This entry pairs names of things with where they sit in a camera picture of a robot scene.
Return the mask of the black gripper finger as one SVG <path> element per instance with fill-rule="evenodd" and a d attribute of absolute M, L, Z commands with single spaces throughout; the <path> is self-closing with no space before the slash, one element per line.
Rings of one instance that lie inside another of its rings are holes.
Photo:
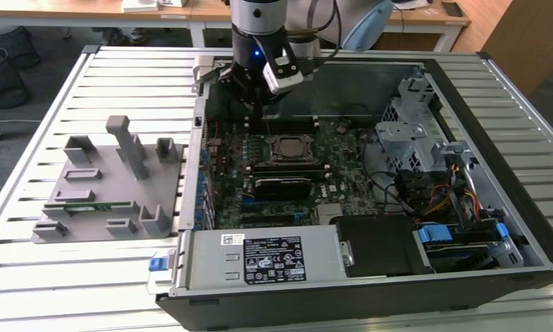
<path fill-rule="evenodd" d="M 265 124 L 264 113 L 270 101 L 270 89 L 262 74 L 258 75 L 258 126 Z"/>
<path fill-rule="evenodd" d="M 254 132 L 260 123 L 260 98 L 257 79 L 252 71 L 236 62 L 220 72 L 220 88 L 224 92 L 226 118 L 242 122 L 246 130 Z"/>

